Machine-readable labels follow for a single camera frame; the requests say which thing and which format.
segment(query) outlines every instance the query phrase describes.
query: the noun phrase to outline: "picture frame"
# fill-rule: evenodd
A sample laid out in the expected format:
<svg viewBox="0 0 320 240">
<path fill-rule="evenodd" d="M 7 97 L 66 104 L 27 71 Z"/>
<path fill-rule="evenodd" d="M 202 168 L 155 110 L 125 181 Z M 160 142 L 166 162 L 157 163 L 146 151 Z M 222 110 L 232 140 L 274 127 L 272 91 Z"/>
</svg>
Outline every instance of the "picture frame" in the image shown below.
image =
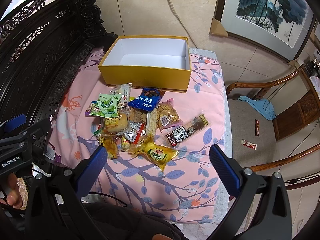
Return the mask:
<svg viewBox="0 0 320 240">
<path fill-rule="evenodd" d="M 217 0 L 213 17 L 228 35 L 285 62 L 298 58 L 316 21 L 305 0 Z"/>
</svg>

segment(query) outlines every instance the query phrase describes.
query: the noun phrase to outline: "wooden chair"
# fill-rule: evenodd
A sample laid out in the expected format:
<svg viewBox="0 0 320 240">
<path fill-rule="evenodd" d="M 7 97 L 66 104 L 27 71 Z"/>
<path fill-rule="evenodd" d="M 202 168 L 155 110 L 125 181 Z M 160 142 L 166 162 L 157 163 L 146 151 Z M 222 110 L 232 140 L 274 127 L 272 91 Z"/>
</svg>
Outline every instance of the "wooden chair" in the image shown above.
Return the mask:
<svg viewBox="0 0 320 240">
<path fill-rule="evenodd" d="M 232 83 L 227 87 L 226 93 L 228 95 L 231 90 L 235 88 L 261 88 L 260 91 L 253 97 L 254 100 L 259 100 L 262 99 L 262 97 L 270 90 L 271 87 L 288 82 L 289 80 L 297 77 L 299 74 L 303 75 L 310 87 L 310 90 L 295 104 L 279 114 L 272 121 L 266 120 L 248 103 L 228 99 L 231 120 L 233 157 L 243 167 L 250 167 L 253 171 L 263 171 L 291 163 L 320 149 L 319 143 L 301 153 L 279 160 L 279 154 L 276 152 L 275 148 L 276 141 L 292 135 L 320 117 L 320 100 L 307 72 L 305 71 L 305 66 L 301 66 L 295 72 L 273 82 Z M 255 119 L 260 121 L 259 137 L 254 136 Z M 240 138 L 247 141 L 250 141 L 251 139 L 252 141 L 250 142 L 252 143 L 257 142 L 257 150 L 255 151 L 242 146 Z M 304 187 L 318 181 L 320 181 L 320 176 L 301 183 L 288 185 L 287 189 Z"/>
</svg>

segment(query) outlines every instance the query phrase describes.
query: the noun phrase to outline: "green snack package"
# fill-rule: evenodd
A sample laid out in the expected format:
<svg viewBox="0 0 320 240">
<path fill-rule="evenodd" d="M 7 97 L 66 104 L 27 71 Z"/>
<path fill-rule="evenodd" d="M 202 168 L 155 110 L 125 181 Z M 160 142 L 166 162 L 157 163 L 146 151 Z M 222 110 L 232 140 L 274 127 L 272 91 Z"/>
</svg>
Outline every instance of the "green snack package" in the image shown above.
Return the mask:
<svg viewBox="0 0 320 240">
<path fill-rule="evenodd" d="M 122 95 L 100 94 L 96 105 L 90 112 L 90 115 L 101 117 L 118 116 L 117 105 Z"/>
</svg>

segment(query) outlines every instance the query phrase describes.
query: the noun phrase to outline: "pink tablecloth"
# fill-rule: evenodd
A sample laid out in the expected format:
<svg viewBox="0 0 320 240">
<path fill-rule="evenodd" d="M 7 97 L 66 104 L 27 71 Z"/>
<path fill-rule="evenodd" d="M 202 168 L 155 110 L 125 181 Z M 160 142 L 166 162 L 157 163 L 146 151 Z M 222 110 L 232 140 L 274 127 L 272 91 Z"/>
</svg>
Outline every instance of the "pink tablecloth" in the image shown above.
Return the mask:
<svg viewBox="0 0 320 240">
<path fill-rule="evenodd" d="M 92 52 L 52 122 L 49 142 L 57 159 L 71 168 L 88 158 L 98 146 L 93 132 L 99 118 L 85 117 L 84 112 L 99 93 L 110 91 L 97 67 L 102 56 L 102 49 Z M 92 191 L 113 195 L 137 212 L 167 220 L 212 222 L 220 180 L 208 151 L 213 143 L 224 149 L 224 85 L 217 60 L 191 55 L 191 62 L 187 93 L 166 92 L 162 101 L 174 98 L 175 109 L 184 122 L 203 112 L 210 125 L 180 144 L 179 155 L 167 164 L 164 172 L 142 156 L 120 153 L 118 159 L 107 161 Z M 141 89 L 132 89 L 130 96 L 136 97 L 140 92 Z M 156 140 L 162 141 L 159 130 Z"/>
</svg>

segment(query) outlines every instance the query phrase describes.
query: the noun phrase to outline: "blue gripper pad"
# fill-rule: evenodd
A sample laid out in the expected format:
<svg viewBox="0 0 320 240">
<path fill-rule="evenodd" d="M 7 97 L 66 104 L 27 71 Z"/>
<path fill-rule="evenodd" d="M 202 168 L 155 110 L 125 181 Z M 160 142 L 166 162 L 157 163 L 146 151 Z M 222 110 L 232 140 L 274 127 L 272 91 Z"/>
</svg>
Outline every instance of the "blue gripper pad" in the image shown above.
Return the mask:
<svg viewBox="0 0 320 240">
<path fill-rule="evenodd" d="M 229 195 L 237 198 L 242 185 L 242 176 L 238 170 L 240 165 L 236 160 L 228 158 L 217 144 L 210 147 L 209 158 Z"/>
<path fill-rule="evenodd" d="M 107 157 L 107 150 L 101 146 L 94 151 L 88 160 L 82 160 L 82 162 L 87 162 L 87 164 L 75 182 L 76 196 L 78 199 L 88 195 L 102 168 L 106 164 Z"/>
<path fill-rule="evenodd" d="M 26 122 L 27 118 L 24 114 L 20 114 L 5 123 L 4 132 L 11 132 L 20 125 L 23 125 Z"/>
</svg>

